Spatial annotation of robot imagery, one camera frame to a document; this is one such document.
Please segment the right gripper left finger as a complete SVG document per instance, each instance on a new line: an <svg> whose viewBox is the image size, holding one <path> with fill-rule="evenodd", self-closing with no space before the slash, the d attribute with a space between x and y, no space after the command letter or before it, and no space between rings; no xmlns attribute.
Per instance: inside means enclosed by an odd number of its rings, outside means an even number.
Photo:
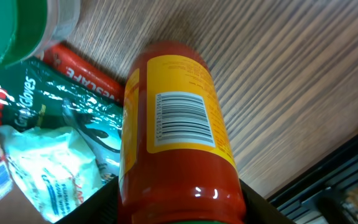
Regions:
<svg viewBox="0 0 358 224"><path fill-rule="evenodd" d="M115 177L55 224L116 224L117 206L118 177Z"/></svg>

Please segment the light green tissue packet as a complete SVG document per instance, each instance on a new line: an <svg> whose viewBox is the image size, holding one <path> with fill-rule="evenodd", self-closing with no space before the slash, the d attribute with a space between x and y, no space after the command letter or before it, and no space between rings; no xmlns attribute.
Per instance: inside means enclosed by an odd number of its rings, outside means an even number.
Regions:
<svg viewBox="0 0 358 224"><path fill-rule="evenodd" d="M46 221L56 223L102 186L96 157L72 127L0 126L0 145L16 185Z"/></svg>

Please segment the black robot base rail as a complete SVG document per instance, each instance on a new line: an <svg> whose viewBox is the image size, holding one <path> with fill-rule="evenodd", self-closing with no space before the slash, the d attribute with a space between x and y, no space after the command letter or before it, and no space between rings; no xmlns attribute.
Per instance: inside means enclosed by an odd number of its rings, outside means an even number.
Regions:
<svg viewBox="0 0 358 224"><path fill-rule="evenodd" d="M358 223L358 134L268 201L294 222Z"/></svg>

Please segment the green 3M gloves package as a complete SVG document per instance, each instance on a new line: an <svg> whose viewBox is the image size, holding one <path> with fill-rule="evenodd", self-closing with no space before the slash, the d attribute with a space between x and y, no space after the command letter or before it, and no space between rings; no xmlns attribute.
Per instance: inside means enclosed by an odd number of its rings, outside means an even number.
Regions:
<svg viewBox="0 0 358 224"><path fill-rule="evenodd" d="M119 174L123 108L33 57L0 70L0 126L70 126L96 156L103 182Z"/></svg>

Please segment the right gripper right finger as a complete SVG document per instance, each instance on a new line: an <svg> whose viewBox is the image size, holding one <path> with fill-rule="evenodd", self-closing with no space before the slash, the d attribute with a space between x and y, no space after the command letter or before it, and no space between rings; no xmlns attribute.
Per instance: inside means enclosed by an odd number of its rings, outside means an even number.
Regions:
<svg viewBox="0 0 358 224"><path fill-rule="evenodd" d="M280 213L266 199L240 180L242 195L246 205L246 224L295 224Z"/></svg>

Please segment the green lid white jar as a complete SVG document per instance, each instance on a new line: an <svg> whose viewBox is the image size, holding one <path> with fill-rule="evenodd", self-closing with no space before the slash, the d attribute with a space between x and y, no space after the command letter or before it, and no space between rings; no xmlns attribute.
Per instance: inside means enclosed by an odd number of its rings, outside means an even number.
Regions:
<svg viewBox="0 0 358 224"><path fill-rule="evenodd" d="M0 0L0 68L67 39L80 8L80 0Z"/></svg>

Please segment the red stick sachet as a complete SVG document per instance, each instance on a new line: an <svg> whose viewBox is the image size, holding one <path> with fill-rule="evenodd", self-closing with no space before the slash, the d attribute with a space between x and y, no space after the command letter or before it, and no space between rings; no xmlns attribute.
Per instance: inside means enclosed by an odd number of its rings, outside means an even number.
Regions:
<svg viewBox="0 0 358 224"><path fill-rule="evenodd" d="M124 87L62 44L43 51L40 59L85 88L122 105Z"/></svg>

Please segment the green cap sauce bottle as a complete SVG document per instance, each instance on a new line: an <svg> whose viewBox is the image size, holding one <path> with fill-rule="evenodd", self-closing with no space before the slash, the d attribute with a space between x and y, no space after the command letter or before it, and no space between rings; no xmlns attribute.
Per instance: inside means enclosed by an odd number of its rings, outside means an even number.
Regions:
<svg viewBox="0 0 358 224"><path fill-rule="evenodd" d="M124 94L119 223L243 223L239 176L213 78L192 48L146 47Z"/></svg>

